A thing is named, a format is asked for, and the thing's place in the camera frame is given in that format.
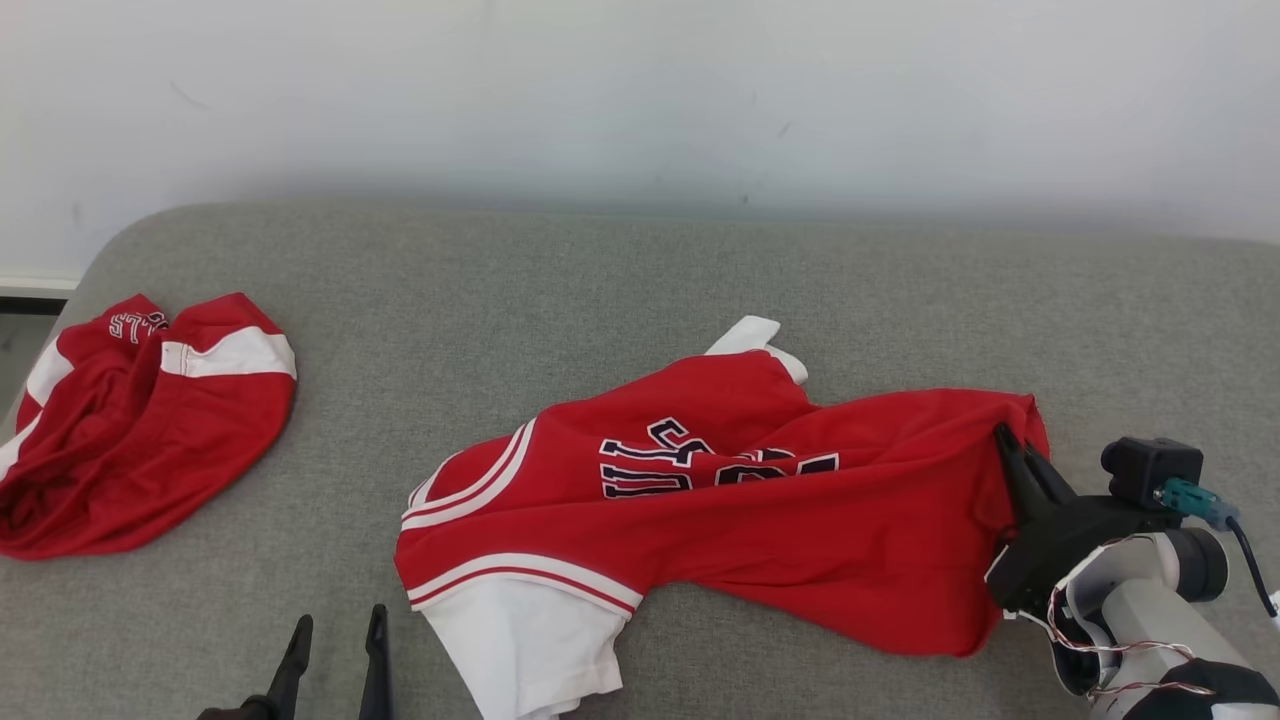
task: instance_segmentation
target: black cable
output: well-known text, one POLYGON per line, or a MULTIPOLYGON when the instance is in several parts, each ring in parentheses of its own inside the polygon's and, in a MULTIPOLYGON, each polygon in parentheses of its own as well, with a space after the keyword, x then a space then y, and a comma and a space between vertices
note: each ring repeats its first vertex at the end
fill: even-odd
POLYGON ((1235 533, 1235 539, 1240 541, 1240 550, 1244 552, 1244 561, 1249 564, 1249 574, 1253 575, 1253 587, 1258 588, 1258 597, 1262 598, 1262 607, 1267 609, 1267 615, 1276 616, 1276 606, 1271 603, 1267 594, 1267 585, 1262 582, 1262 570, 1258 570, 1258 561, 1253 557, 1253 548, 1249 547, 1249 538, 1244 537, 1244 529, 1235 521, 1235 518, 1226 519, 1226 527, 1235 533))

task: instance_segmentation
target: white wall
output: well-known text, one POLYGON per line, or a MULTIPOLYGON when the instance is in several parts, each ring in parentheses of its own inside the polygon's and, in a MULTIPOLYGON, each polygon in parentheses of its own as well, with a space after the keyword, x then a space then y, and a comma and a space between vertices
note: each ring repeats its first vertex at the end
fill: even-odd
POLYGON ((0 275, 278 191, 1274 240, 1277 28, 1275 0, 0 0, 0 275))

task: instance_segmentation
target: white sleeve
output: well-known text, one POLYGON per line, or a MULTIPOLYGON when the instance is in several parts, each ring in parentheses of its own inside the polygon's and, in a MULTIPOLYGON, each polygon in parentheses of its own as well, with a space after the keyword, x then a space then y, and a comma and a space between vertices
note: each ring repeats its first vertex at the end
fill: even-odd
POLYGON ((613 639, 627 616, 553 587, 489 578, 422 615, 484 720, 553 720, 622 687, 613 639))
POLYGON ((704 355, 735 355, 748 350, 765 350, 778 359, 787 369, 791 379, 796 384, 804 384, 809 379, 809 370, 795 355, 783 352, 769 345, 773 336, 778 334, 782 323, 756 315, 748 315, 739 320, 732 328, 719 337, 704 355))

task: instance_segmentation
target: floor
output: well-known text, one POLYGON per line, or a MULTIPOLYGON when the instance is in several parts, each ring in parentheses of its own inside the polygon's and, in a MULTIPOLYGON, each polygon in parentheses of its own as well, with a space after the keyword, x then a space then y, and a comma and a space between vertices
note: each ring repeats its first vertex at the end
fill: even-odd
POLYGON ((58 318, 46 315, 0 315, 0 416, 27 382, 27 373, 45 346, 58 318))

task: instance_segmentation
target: garment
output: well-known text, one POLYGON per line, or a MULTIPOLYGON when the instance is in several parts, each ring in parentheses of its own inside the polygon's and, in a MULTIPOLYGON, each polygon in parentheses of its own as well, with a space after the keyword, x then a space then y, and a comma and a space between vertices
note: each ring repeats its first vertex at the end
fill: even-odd
POLYGON ((819 407, 803 365, 755 347, 552 406, 415 489, 396 562, 486 720, 620 688, 613 638, 673 582, 888 652, 986 642, 1000 612, 983 574, 1012 523, 992 430, 1047 448, 1034 400, 819 407))
POLYGON ((297 373, 243 295, 179 314, 138 295, 64 329, 0 447, 0 553, 123 552, 234 482, 288 419, 297 373))

